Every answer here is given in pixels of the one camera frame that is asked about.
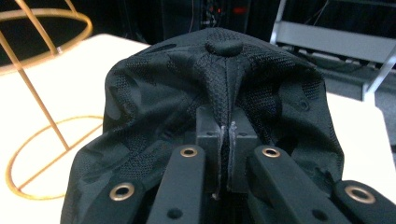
gold wire frame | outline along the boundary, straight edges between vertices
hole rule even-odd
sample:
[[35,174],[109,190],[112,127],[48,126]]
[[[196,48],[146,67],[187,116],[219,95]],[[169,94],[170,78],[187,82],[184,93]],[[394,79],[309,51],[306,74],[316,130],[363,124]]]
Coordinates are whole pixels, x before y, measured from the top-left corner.
[[[38,63],[42,63],[48,59],[53,58],[54,56],[63,53],[70,49],[71,47],[75,46],[81,40],[87,38],[92,33],[92,22],[90,18],[85,16],[82,13],[79,13],[74,8],[73,4],[70,0],[65,0],[66,4],[70,7],[70,10],[66,9],[59,9],[59,8],[33,8],[30,9],[23,0],[16,0],[15,1],[20,7],[21,10],[12,10],[6,12],[0,12],[0,22],[4,21],[13,21],[13,20],[20,20],[20,19],[29,19],[32,24],[35,26],[37,31],[40,33],[43,40],[46,42],[49,51],[31,57],[29,59],[25,59],[22,61],[18,61],[17,63],[12,62],[13,64],[4,65],[0,67],[0,75],[5,73],[13,73],[18,71],[19,69],[26,68],[27,66],[32,66]],[[85,22],[87,25],[85,29],[73,39],[69,40],[68,42],[64,43],[59,47],[55,47],[50,40],[50,37],[45,32],[43,26],[38,21],[40,17],[55,17],[55,18],[66,18],[75,21],[82,21]]]
[[[30,81],[29,77],[26,75],[24,68],[26,66],[32,66],[38,63],[43,63],[46,60],[52,59],[56,57],[59,54],[62,54],[66,50],[70,49],[71,47],[75,46],[78,42],[81,40],[85,39],[92,33],[92,23],[91,20],[76,11],[74,8],[73,4],[71,3],[70,0],[64,0],[66,4],[69,6],[70,10],[66,9],[59,9],[59,8],[34,8],[30,9],[23,0],[15,0],[15,2],[20,6],[21,10],[12,10],[12,11],[7,11],[7,12],[0,12],[0,22],[3,21],[12,21],[12,20],[20,20],[20,19],[29,19],[34,27],[37,29],[37,31],[40,33],[41,37],[45,41],[47,47],[49,48],[48,51],[41,53],[39,55],[36,55],[34,57],[31,57],[29,59],[19,61],[18,57],[15,55],[14,51],[12,50],[11,46],[8,44],[6,38],[3,36],[3,33],[0,30],[0,44],[5,50],[7,56],[9,59],[12,61],[12,64],[10,65],[5,65],[0,67],[0,75],[5,74],[5,73],[12,73],[17,71],[23,81],[25,82],[26,86],[29,88],[30,92],[33,94],[35,97],[36,102],[40,106],[42,112],[45,114],[47,120],[49,121],[49,126],[39,130],[35,134],[33,134],[30,138],[28,138],[20,148],[17,149],[17,151],[14,153],[12,156],[11,160],[9,161],[6,169],[6,183],[8,187],[11,189],[12,192],[15,194],[22,196],[23,198],[26,199],[32,199],[32,200],[49,200],[49,199],[55,199],[55,198],[60,198],[63,197],[64,194],[60,195],[44,195],[44,196],[38,196],[38,195],[31,195],[28,193],[25,193],[22,191],[24,187],[26,187],[28,184],[30,184],[34,179],[36,179],[39,175],[41,175],[43,172],[45,172],[48,168],[51,167],[52,164],[54,164],[56,161],[61,159],[64,155],[66,155],[71,149],[76,147],[79,143],[81,143],[83,140],[85,140],[87,137],[89,137],[91,134],[93,134],[96,130],[98,130],[101,126],[97,126],[94,129],[92,129],[90,132],[82,136],[80,139],[77,140],[75,144],[72,146],[69,146],[66,141],[64,140],[63,135],[58,129],[58,124],[74,120],[74,119],[102,119],[100,116],[79,116],[79,117],[73,117],[71,119],[64,119],[59,122],[55,122],[50,115],[50,112],[48,109],[45,107],[44,103],[42,102],[41,98],[39,97],[38,93],[35,90],[35,87],[33,86],[32,82]],[[76,21],[83,21],[86,23],[85,29],[77,36],[66,42],[65,44],[55,47],[52,40],[48,36],[46,30],[44,27],[41,25],[37,17],[57,17],[57,18],[67,18],[71,20],[76,20]],[[12,167],[14,164],[14,161],[16,160],[17,156],[19,153],[24,149],[24,147],[29,144],[34,138],[39,136],[41,133],[44,131],[52,128],[56,135],[58,136],[59,140],[62,142],[65,151],[60,154],[57,158],[55,158],[53,161],[45,165],[41,170],[39,170],[36,174],[31,176],[29,179],[27,179],[24,183],[22,183],[20,186],[16,186],[13,179],[12,179]]]

white surface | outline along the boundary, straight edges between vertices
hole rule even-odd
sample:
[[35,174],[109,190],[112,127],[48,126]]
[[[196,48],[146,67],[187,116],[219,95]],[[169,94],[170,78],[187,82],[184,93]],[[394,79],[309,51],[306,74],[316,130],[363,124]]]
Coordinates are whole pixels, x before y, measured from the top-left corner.
[[[146,47],[115,36],[97,35],[60,57],[27,69],[26,73],[55,120],[80,115],[102,116],[108,70],[119,60]],[[368,184],[396,202],[396,174],[381,111],[332,94],[328,94],[328,100],[334,127],[346,156],[343,178]],[[58,223],[63,199],[41,202],[23,199],[8,189],[4,178],[7,162],[14,151],[48,122],[18,74],[0,76],[0,104],[0,223]],[[72,144],[100,122],[79,121],[60,128],[67,142]],[[100,132],[97,131],[77,149]],[[77,149],[26,190],[36,194],[64,192]],[[13,173],[16,182],[21,183],[62,151],[53,133],[40,135],[17,158]]]

black cap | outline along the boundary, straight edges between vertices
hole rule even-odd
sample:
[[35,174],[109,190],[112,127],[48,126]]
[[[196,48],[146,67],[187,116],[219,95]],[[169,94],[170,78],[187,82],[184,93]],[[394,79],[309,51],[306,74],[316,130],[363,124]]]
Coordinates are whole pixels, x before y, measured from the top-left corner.
[[[286,150],[322,190],[341,179],[344,155],[315,66],[251,36],[205,29],[151,46],[108,73],[104,134],[75,158],[62,220],[83,217],[111,176],[149,185],[194,132],[201,105],[213,108],[224,130],[242,108],[262,144]],[[223,138],[224,168],[231,143]]]

red light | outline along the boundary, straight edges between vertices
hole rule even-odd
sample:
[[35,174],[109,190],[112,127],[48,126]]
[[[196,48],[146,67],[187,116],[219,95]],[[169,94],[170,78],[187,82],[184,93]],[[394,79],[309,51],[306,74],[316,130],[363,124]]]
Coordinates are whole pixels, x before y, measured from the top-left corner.
[[246,7],[235,7],[233,8],[233,14],[242,15],[248,12]]

metal grommet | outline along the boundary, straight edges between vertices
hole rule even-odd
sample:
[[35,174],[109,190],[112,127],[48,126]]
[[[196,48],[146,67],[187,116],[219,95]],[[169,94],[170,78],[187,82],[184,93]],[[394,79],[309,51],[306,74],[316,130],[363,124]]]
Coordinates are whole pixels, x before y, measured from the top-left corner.
[[264,156],[266,157],[271,157],[271,158],[276,158],[280,156],[280,152],[278,150],[269,147],[264,148],[262,150],[262,154],[264,154]]
[[110,199],[116,202],[124,201],[134,195],[134,185],[131,183],[118,184],[110,191]]
[[346,194],[360,203],[375,203],[375,196],[370,191],[357,186],[347,186]]
[[181,149],[180,154],[183,157],[194,157],[198,154],[198,151],[195,148],[186,147]]

